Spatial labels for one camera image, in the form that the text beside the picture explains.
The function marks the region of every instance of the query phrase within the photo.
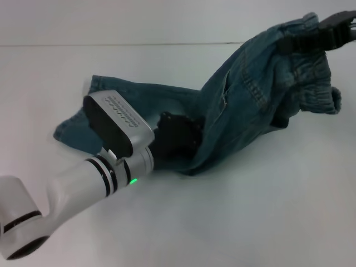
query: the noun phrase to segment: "jeans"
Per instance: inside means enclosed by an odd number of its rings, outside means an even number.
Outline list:
[[[202,144],[191,160],[167,160],[163,169],[196,175],[253,142],[286,128],[299,110],[337,114],[340,92],[330,84],[325,51],[280,55],[276,42],[285,36],[313,33],[314,13],[276,25],[244,43],[199,91],[93,76],[90,93],[116,90],[151,125],[164,111],[205,117]],[[96,154],[102,141],[80,110],[61,123],[54,138]]]

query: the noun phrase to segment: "black ring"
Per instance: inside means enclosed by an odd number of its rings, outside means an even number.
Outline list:
[[[107,179],[107,176],[104,172],[104,170],[102,169],[102,167],[99,165],[98,162],[96,162],[95,160],[93,159],[86,159],[86,161],[90,162],[91,164],[94,165],[94,167],[98,170],[98,172],[100,173],[103,181],[104,181],[104,184],[105,184],[105,188],[106,188],[106,197],[109,196],[110,194],[110,184],[109,184],[109,180]]]
[[[131,182],[131,171],[130,171],[130,167],[126,163],[126,160],[123,161],[123,166],[124,166],[125,171],[126,171],[127,185],[128,185]]]
[[[4,233],[14,228],[16,225],[19,225],[20,223],[23,223],[24,221],[27,221],[28,219],[31,219],[32,217],[35,217],[37,215],[42,215],[42,213],[39,210],[35,210],[25,215],[22,215],[21,217],[13,220],[12,222],[9,222],[7,225],[4,226]]]
[[[105,165],[105,167],[108,169],[110,176],[111,176],[112,184],[113,184],[113,193],[115,193],[117,190],[117,178],[116,178],[115,171],[111,167],[110,163],[104,157],[102,157],[100,155],[96,155],[95,157],[97,159],[99,159]]]
[[[23,246],[15,253],[13,253],[10,257],[7,258],[7,260],[17,260],[33,253],[40,246],[42,246],[43,243],[46,242],[48,238],[49,236],[43,236],[41,238],[35,239],[34,241],[31,241],[30,243],[28,243],[27,245]]]

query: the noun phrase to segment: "denim fabric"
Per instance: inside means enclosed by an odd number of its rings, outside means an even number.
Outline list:
[[[314,13],[270,28],[244,43],[214,73],[200,91],[133,83],[93,76],[90,93],[116,90],[151,126],[168,111],[206,118],[203,142],[192,160],[166,161],[165,169],[195,175],[237,152],[259,135],[286,128],[289,118],[302,111],[336,114],[340,92],[330,85],[324,51],[282,56],[276,49],[284,36],[313,33]],[[92,154],[101,140],[79,111],[58,126],[55,139]]]

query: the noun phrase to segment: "white table surface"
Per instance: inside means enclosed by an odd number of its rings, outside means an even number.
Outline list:
[[[0,45],[245,42],[314,11],[355,0],[0,0]]]
[[[46,181],[87,156],[52,134],[92,74],[199,89],[237,48],[1,47],[0,175],[20,177],[46,214]],[[194,179],[145,177],[0,266],[354,266],[355,50],[328,53],[339,115],[299,113]]]

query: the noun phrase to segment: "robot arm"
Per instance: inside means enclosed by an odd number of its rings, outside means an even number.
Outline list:
[[[0,252],[19,259],[37,250],[65,221],[159,167],[163,159],[192,157],[201,143],[202,120],[163,113],[153,131],[116,92],[84,98],[101,152],[50,179],[50,212],[42,216],[19,178],[0,177]]]

